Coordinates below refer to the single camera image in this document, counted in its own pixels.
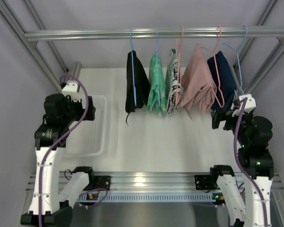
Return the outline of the green patterned trousers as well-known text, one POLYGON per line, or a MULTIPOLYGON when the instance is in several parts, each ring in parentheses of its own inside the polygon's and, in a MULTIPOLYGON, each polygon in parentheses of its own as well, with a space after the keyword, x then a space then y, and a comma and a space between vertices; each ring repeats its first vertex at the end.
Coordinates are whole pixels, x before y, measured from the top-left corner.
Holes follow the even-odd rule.
POLYGON ((149 83, 150 92, 147 102, 147 109, 151 113, 156 110, 159 116, 163 116, 167 111, 167 94, 166 83, 161 64, 161 58, 158 56, 158 69, 159 69, 159 87, 160 87, 160 102, 161 106, 158 107, 158 92, 157 92, 157 72, 156 72, 156 54, 154 54, 150 61, 149 67, 149 83))

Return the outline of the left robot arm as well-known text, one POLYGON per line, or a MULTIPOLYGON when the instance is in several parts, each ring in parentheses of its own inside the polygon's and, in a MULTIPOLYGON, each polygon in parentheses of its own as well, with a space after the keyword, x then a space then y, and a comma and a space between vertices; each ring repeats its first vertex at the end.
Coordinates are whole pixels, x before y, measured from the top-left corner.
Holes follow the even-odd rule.
POLYGON ((66 140, 82 121, 95 119, 91 96, 86 106, 70 95, 53 94, 45 98, 43 122, 35 132, 36 176, 33 198, 20 223, 27 227, 68 227, 73 207, 85 189, 93 185, 92 167, 79 166, 59 191, 60 163, 66 152, 66 140))

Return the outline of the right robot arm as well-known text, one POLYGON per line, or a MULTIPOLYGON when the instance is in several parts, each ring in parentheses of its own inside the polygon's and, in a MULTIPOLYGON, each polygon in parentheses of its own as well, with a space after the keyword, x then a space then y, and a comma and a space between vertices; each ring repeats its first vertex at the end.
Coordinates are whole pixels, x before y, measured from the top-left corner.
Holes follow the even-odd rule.
POLYGON ((272 123, 252 112, 212 112, 212 128, 224 121, 224 130, 234 135, 234 157, 243 183, 238 185, 232 167, 215 165, 210 169, 213 183, 221 190, 229 213, 231 227, 269 227, 270 192, 274 162, 268 150, 272 123))

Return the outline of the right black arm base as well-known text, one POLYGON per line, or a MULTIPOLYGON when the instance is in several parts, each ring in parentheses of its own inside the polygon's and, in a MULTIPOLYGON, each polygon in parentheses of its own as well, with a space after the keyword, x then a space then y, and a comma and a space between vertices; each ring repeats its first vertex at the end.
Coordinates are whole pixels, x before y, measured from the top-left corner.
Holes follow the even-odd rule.
POLYGON ((211 175, 195 175, 195 188, 203 192, 210 192, 217 189, 216 181, 211 175))

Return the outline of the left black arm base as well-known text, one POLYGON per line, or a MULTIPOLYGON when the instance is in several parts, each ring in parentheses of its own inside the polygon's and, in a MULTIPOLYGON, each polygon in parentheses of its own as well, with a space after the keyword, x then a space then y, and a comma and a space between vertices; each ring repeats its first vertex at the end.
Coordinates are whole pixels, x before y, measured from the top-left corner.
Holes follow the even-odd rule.
POLYGON ((97 188, 104 188, 110 190, 111 176, 109 175, 96 175, 89 178, 89 184, 84 188, 85 191, 90 191, 97 188))

